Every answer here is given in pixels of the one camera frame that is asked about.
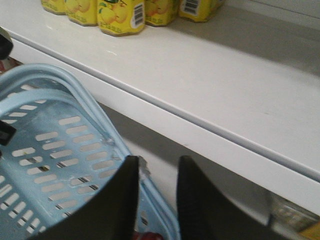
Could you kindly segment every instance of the yellow juice bottle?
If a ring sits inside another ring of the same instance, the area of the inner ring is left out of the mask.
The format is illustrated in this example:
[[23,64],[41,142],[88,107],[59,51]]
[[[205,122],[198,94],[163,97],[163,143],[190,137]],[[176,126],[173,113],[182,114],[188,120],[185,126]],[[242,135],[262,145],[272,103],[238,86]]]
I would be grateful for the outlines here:
[[65,13],[70,21],[82,26],[96,26],[97,0],[64,0]]
[[66,14],[65,0],[41,0],[41,4],[50,13],[57,15]]
[[179,16],[196,23],[207,22],[224,0],[181,0]]
[[178,15],[179,0],[145,0],[145,23],[162,27]]
[[98,0],[101,31],[112,36],[139,33],[145,26],[144,0]]

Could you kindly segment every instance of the store shelf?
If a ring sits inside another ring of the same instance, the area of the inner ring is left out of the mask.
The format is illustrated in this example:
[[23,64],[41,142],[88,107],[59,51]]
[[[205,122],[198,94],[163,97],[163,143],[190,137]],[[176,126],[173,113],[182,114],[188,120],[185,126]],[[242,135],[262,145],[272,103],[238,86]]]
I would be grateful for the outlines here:
[[102,104],[320,215],[319,30],[226,5],[116,38],[0,2],[12,57],[62,66]]

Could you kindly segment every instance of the shopping basket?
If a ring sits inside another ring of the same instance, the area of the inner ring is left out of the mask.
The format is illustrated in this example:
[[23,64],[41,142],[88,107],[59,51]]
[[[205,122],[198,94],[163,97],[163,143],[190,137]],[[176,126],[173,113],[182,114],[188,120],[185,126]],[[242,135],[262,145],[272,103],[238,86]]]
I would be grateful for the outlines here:
[[[130,151],[105,112],[67,71],[18,66],[0,77],[0,239],[22,240],[86,204]],[[137,230],[179,240],[176,215],[140,169]]]

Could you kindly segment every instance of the yellow bottle label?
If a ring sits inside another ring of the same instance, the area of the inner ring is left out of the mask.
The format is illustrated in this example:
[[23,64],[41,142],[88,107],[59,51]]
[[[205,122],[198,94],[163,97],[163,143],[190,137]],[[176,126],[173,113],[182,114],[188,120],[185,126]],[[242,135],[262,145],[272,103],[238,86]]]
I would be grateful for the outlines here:
[[98,0],[100,29],[113,36],[139,33],[145,26],[144,0]]
[[179,16],[194,22],[206,22],[215,13],[218,0],[182,0]]
[[53,14],[64,15],[65,0],[41,0],[43,8]]
[[97,25],[97,0],[64,0],[68,18],[83,26]]
[[320,240],[320,222],[303,230],[300,235],[310,240]]
[[145,0],[145,22],[152,26],[166,26],[172,22],[179,8],[179,0]]

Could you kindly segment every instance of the barcode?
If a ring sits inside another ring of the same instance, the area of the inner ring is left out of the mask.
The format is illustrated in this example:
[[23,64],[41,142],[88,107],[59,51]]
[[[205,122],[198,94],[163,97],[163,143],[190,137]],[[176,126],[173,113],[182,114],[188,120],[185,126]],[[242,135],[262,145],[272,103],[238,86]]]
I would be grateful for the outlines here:
[[143,2],[136,5],[134,7],[134,12],[133,12],[133,26],[134,28],[139,27],[141,24],[144,23],[145,21],[145,16],[144,16],[144,4]]
[[183,11],[189,14],[197,15],[200,0],[185,0]]

